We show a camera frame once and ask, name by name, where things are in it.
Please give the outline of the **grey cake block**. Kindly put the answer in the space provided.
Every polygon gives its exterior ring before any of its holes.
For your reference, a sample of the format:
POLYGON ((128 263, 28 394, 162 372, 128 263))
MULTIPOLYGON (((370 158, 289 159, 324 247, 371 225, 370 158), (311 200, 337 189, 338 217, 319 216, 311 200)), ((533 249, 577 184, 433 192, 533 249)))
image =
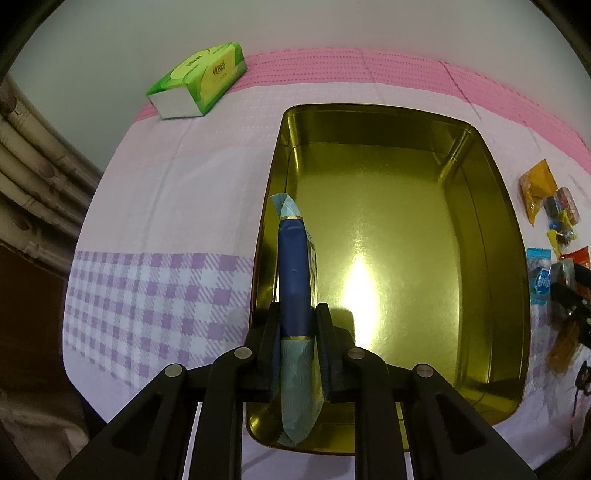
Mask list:
POLYGON ((575 268, 572 259, 563 259, 551 267, 551 299, 556 300, 565 288, 576 292, 575 268))

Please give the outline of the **red snack packet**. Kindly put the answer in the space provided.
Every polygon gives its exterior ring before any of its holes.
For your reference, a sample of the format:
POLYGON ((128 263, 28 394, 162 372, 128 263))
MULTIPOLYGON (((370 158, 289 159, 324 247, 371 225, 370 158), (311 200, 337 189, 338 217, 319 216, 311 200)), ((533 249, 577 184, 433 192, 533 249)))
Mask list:
POLYGON ((560 259, 566 261, 567 263, 572 263, 572 275, 574 285, 576 286, 577 292, 586 299, 590 299, 591 292, 590 288, 586 286, 583 281, 581 280, 581 276, 578 274, 578 267, 585 268, 587 270, 590 269, 590 255, 589 255, 589 248, 583 247, 579 250, 574 252, 565 253, 560 256, 560 259))

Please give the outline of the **light blue pastry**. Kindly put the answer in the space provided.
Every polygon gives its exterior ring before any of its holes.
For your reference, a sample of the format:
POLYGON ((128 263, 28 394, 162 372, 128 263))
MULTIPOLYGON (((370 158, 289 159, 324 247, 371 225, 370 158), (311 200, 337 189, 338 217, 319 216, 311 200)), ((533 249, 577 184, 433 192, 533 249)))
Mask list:
POLYGON ((545 305, 550 297, 551 251, 542 248, 528 248, 527 261, 531 303, 545 305))

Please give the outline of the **yellow candy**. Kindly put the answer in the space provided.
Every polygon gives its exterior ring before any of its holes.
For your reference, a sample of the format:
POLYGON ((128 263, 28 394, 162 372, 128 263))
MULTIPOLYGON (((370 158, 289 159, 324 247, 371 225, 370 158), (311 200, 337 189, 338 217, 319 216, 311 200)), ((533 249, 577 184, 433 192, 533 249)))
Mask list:
POLYGON ((571 214, 568 210, 563 210, 557 218, 550 221, 547 237, 556 258, 560 259, 570 244, 577 239, 576 231, 571 222, 571 214))

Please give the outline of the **pink patterned cake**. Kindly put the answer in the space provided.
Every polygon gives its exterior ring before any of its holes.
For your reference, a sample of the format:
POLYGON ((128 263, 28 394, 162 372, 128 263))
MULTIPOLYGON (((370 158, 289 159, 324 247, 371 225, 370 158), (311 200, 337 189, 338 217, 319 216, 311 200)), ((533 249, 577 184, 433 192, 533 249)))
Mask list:
POLYGON ((558 210, 561 215, 565 215, 572 225, 580 222, 580 215, 576 203, 567 187, 561 187, 555 194, 558 210))

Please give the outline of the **yellow orange snack bag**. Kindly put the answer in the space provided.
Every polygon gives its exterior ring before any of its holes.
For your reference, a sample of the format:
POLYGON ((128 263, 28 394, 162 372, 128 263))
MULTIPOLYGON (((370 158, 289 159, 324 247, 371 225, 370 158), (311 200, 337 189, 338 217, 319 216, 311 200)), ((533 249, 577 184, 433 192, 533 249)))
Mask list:
POLYGON ((519 178, 522 200, 532 226, 545 200, 558 190, 556 180, 546 159, 539 161, 519 178))

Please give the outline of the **navy soda cracker pack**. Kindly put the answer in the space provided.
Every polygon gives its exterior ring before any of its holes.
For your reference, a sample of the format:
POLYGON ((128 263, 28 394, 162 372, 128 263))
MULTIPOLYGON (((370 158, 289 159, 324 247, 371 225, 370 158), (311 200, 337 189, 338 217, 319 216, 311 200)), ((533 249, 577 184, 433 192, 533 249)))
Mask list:
POLYGON ((271 197, 280 220, 277 288, 280 306, 280 445, 296 447, 310 436, 324 404, 315 342, 317 253, 296 201, 271 197))

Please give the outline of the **clear bag fried snacks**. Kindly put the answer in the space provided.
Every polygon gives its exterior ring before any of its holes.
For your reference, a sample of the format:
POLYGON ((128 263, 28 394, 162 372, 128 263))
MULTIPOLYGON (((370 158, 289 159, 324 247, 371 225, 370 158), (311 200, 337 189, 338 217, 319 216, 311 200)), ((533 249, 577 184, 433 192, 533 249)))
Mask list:
POLYGON ((556 375, 566 373, 578 346, 579 326, 573 320, 565 320, 547 356, 549 369, 556 375))

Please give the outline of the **brown wooden furniture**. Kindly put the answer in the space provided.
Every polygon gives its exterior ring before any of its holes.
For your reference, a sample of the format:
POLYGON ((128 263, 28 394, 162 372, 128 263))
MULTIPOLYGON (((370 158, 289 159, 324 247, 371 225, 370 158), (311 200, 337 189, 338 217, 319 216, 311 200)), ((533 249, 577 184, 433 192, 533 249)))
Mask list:
POLYGON ((104 426, 65 371, 65 287, 1 248, 1 434, 38 479, 55 479, 104 426))

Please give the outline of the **maroon gold toffee tin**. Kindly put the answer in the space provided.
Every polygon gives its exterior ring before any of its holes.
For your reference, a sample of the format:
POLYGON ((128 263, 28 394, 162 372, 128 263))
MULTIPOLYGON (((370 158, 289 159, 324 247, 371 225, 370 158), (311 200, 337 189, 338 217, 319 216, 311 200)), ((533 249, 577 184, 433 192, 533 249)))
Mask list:
POLYGON ((317 253, 317 295, 359 347, 428 364, 489 423, 525 388, 525 248, 505 182, 471 124, 425 111, 287 109, 267 193, 290 195, 317 253))

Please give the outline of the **pink purple checkered tablecloth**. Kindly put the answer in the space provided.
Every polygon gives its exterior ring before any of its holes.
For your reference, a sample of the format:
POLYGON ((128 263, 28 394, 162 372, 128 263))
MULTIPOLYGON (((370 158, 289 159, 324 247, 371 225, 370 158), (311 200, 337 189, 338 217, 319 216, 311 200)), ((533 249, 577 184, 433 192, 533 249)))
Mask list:
MULTIPOLYGON (((444 61, 325 48, 249 56, 247 70, 201 118, 144 109, 107 167, 83 223, 64 318, 64 363, 104 419, 162 368, 211 363, 245 341, 252 310, 274 297, 277 217, 267 193, 284 112, 294 106, 401 107, 458 119, 485 140, 525 248, 548 247, 532 226, 519 178, 546 159, 581 214, 590 243, 590 152, 538 103, 444 61)), ((590 401, 570 366, 556 375, 548 304, 530 307, 523 398, 497 431, 532 467, 581 442, 590 401)))

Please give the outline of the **beige patterned curtain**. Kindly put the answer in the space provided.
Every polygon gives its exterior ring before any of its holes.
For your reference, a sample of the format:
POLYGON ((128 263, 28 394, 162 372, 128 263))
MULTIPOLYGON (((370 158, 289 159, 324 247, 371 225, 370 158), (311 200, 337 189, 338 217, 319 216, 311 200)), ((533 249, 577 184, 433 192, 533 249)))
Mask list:
POLYGON ((1 82, 1 244, 68 275, 100 172, 1 82))

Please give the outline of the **green tissue box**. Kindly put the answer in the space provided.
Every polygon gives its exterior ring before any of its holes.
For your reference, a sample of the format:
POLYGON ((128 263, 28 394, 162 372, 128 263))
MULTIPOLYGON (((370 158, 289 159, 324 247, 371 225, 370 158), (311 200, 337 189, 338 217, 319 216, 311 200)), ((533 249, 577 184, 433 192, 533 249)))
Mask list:
POLYGON ((162 119, 201 117, 246 72, 242 47, 228 42, 199 50, 146 92, 162 119))

